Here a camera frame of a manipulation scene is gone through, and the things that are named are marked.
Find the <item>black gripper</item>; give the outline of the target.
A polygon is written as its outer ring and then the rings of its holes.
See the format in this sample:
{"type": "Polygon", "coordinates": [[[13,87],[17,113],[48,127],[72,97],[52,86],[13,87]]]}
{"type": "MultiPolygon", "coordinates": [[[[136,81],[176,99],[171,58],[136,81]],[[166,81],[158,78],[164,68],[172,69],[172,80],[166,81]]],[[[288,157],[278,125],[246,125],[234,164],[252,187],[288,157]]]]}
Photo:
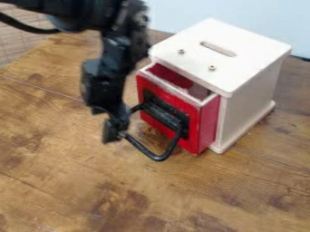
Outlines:
{"type": "Polygon", "coordinates": [[[127,73],[113,71],[99,59],[85,60],[81,66],[80,94],[93,114],[107,113],[101,142],[119,141],[128,129],[129,116],[123,102],[123,87],[127,73]]]}

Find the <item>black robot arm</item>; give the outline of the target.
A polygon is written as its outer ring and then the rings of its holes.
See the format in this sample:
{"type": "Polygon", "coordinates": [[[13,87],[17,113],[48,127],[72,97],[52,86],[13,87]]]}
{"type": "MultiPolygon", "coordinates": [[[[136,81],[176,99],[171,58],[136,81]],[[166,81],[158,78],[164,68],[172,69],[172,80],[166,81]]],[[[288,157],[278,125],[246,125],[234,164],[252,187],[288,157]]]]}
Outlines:
{"type": "Polygon", "coordinates": [[[148,56],[148,7],[143,0],[0,0],[40,13],[55,26],[43,29],[0,13],[0,22],[32,34],[100,32],[103,54],[84,61],[80,93],[93,114],[105,113],[103,141],[117,141],[128,130],[123,102],[125,77],[148,56]]]}

